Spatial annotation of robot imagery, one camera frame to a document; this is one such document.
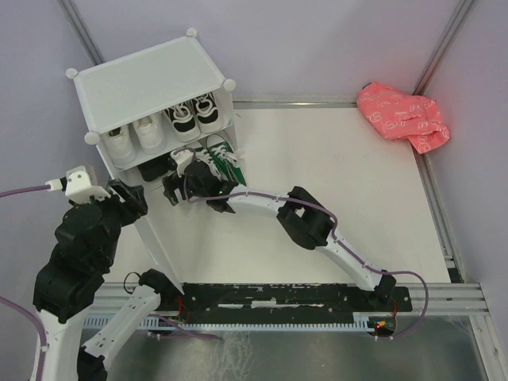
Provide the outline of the black slip-on shoe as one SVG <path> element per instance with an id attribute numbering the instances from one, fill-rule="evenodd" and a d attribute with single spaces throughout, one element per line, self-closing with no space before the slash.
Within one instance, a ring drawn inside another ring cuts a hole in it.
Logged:
<path id="1" fill-rule="evenodd" d="M 156 158 L 138 165 L 137 169 L 145 182 L 152 182 L 168 172 L 168 162 L 165 158 Z"/>
<path id="2" fill-rule="evenodd" d="M 169 171 L 176 171 L 178 168 L 178 164 L 171 156 L 167 157 L 167 168 Z"/>

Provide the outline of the green canvas sneaker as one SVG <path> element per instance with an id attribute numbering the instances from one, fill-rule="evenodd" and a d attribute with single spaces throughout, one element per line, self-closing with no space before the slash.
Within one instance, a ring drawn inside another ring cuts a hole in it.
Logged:
<path id="1" fill-rule="evenodd" d="M 222 180 L 222 172 L 217 166 L 215 160 L 211 156 L 211 154 L 208 152 L 205 148 L 196 148 L 195 149 L 195 157 L 198 161 L 203 162 L 207 165 L 207 167 L 210 169 L 211 174 L 216 177 L 219 180 Z"/>
<path id="2" fill-rule="evenodd" d="M 209 135 L 205 140 L 205 148 L 227 180 L 246 185 L 237 154 L 224 137 Z"/>

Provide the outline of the white leather sneaker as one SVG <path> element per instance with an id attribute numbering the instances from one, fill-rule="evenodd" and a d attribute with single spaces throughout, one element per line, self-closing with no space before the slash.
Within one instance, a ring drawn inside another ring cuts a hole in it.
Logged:
<path id="1" fill-rule="evenodd" d="M 133 121 L 133 128 L 145 153 L 156 154 L 164 148 L 164 130 L 155 114 Z"/>
<path id="2" fill-rule="evenodd" d="M 126 165 L 131 163 L 136 157 L 136 151 L 130 138 L 129 127 L 123 125 L 110 130 L 102 135 L 102 140 L 106 146 L 110 158 L 116 165 Z"/>

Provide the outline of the white plastic shoe cabinet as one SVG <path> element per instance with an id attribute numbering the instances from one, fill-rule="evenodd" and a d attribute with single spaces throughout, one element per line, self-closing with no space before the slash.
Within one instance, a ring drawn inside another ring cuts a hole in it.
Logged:
<path id="1" fill-rule="evenodd" d="M 160 270 L 175 284 L 179 277 L 171 262 L 182 253 L 181 238 L 190 229 L 177 223 L 177 213 L 164 197 L 160 179 L 145 182 L 137 166 L 181 148 L 180 141 L 163 111 L 181 102 L 212 92 L 222 115 L 223 127 L 216 131 L 237 146 L 232 92 L 236 83 L 227 79 L 189 28 L 183 37 L 134 52 L 86 70 L 69 68 L 87 123 L 84 140 L 97 148 L 110 176 L 134 186 L 141 185 L 148 214 L 135 224 L 148 253 Z M 164 130 L 164 148 L 145 153 L 133 128 L 133 121 L 155 114 Z M 116 165 L 107 152 L 102 135 L 123 125 L 129 127 L 135 159 Z"/>

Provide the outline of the black white canvas sneaker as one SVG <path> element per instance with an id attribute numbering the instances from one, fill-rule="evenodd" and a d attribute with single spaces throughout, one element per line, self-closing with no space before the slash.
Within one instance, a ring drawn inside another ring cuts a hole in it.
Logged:
<path id="1" fill-rule="evenodd" d="M 185 102 L 168 107 L 164 113 L 180 141 L 187 143 L 199 137 L 198 124 L 191 108 Z"/>

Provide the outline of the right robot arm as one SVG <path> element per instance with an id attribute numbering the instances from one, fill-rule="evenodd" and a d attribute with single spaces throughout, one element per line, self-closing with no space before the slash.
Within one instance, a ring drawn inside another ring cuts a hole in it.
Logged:
<path id="1" fill-rule="evenodd" d="M 218 179 L 201 161 L 162 178 L 164 196 L 175 206 L 181 200 L 205 202 L 218 213 L 260 214 L 275 218 L 299 247 L 316 250 L 346 272 L 364 291 L 364 301 L 373 310 L 383 310 L 393 301 L 393 275 L 356 254 L 338 230 L 337 217 L 302 187 L 286 194 L 263 192 L 243 184 Z"/>

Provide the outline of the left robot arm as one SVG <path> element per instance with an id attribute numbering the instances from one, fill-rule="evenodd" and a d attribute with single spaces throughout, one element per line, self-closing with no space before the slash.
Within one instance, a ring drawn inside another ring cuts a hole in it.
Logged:
<path id="1" fill-rule="evenodd" d="M 140 275 L 128 301 L 95 337 L 80 342 L 94 296 L 114 263 L 121 230 L 148 212 L 142 186 L 109 182 L 104 198 L 73 202 L 56 228 L 56 246 L 38 272 L 33 305 L 40 319 L 35 380 L 105 380 L 110 366 L 140 323 L 166 310 L 179 290 L 156 269 Z"/>

